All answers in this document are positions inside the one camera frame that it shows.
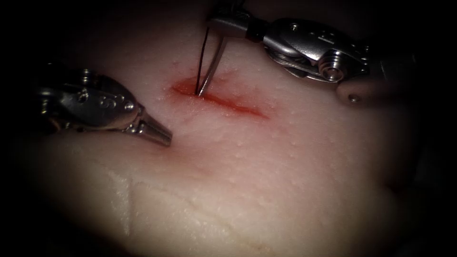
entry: blood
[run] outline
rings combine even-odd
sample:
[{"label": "blood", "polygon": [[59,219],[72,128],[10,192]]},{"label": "blood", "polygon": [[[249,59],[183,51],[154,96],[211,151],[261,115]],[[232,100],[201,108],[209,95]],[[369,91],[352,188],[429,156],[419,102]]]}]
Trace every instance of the blood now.
[{"label": "blood", "polygon": [[[230,81],[229,79],[214,78],[212,83],[216,84],[218,87],[223,87],[230,86],[233,83],[233,81]],[[173,83],[170,87],[170,91],[173,94],[190,96],[196,99],[200,99],[202,101],[214,103],[223,108],[231,109],[238,114],[248,114],[254,115],[256,117],[261,117],[264,119],[270,119],[269,116],[265,115],[260,110],[260,107],[258,105],[254,104],[252,106],[247,106],[246,103],[249,103],[248,98],[243,95],[240,96],[235,94],[224,94],[223,96],[218,96],[215,93],[212,93],[211,90],[208,90],[205,92],[203,97],[198,97],[195,95],[196,84],[197,77],[185,78]]]}]

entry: screw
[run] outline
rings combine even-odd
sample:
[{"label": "screw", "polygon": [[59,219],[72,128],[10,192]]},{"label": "screw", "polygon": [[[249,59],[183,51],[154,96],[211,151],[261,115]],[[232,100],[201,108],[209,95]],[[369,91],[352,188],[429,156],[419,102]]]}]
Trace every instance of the screw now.
[{"label": "screw", "polygon": [[297,31],[297,30],[298,30],[298,24],[296,24],[296,23],[291,23],[291,24],[290,24],[290,29],[291,29],[292,31]]},{"label": "screw", "polygon": [[124,106],[125,110],[132,111],[135,105],[132,102],[127,102]]}]

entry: skin surface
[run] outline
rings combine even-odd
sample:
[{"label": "skin surface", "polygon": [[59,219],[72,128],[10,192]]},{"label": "skin surface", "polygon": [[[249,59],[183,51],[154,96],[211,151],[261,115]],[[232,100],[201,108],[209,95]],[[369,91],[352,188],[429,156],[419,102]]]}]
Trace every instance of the skin surface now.
[{"label": "skin surface", "polygon": [[[354,37],[368,29],[343,5],[327,15],[319,2],[245,7]],[[229,40],[209,94],[257,112],[193,97],[208,8],[124,4],[67,33],[61,59],[122,83],[173,142],[65,131],[28,144],[35,183],[72,221],[133,254],[361,256],[394,243],[414,217],[408,106],[347,106],[334,86],[291,76],[246,40]],[[215,46],[211,35],[203,73]]]}]

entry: silver metal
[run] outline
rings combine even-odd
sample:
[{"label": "silver metal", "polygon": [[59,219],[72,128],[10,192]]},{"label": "silver metal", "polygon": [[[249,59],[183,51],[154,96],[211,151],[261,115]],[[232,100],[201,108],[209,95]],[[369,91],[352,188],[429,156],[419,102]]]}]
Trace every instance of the silver metal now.
[{"label": "silver metal", "polygon": [[119,131],[164,146],[171,144],[172,132],[148,115],[133,94],[114,79],[89,69],[68,70],[64,76],[46,74],[51,77],[39,80],[34,95],[41,102],[41,115],[57,131]]},{"label": "silver metal", "polygon": [[335,83],[369,73],[366,52],[324,24],[290,18],[268,23],[241,8],[230,12],[221,5],[208,25],[221,36],[262,42],[272,60],[297,77]]},{"label": "silver metal", "polygon": [[225,37],[219,37],[219,43],[218,43],[218,47],[216,49],[216,53],[214,54],[213,60],[211,61],[211,64],[209,65],[208,71],[206,73],[205,78],[203,79],[203,82],[202,82],[200,88],[197,90],[197,95],[199,97],[201,97],[208,90],[209,84],[211,83],[214,73],[216,73],[216,69],[218,68],[220,58],[222,57],[222,54],[224,53],[226,44],[227,44],[227,41],[226,41]]}]

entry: red incision line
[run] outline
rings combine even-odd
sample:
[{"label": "red incision line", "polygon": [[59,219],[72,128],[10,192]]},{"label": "red incision line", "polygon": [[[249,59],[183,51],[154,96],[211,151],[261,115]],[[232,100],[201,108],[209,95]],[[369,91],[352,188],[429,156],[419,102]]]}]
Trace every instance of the red incision line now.
[{"label": "red incision line", "polygon": [[237,103],[237,101],[240,101],[241,99],[221,99],[221,98],[211,94],[209,91],[207,91],[202,98],[196,96],[194,93],[196,81],[197,81],[197,77],[183,79],[181,81],[176,82],[173,86],[171,86],[170,90],[172,90],[173,92],[177,92],[181,95],[192,96],[192,97],[202,99],[204,101],[216,103],[220,106],[230,108],[239,113],[247,113],[247,114],[259,116],[259,117],[262,117],[265,119],[269,119],[269,117],[264,115],[263,113],[261,113],[258,108],[246,107],[246,106],[242,106],[240,103]]}]

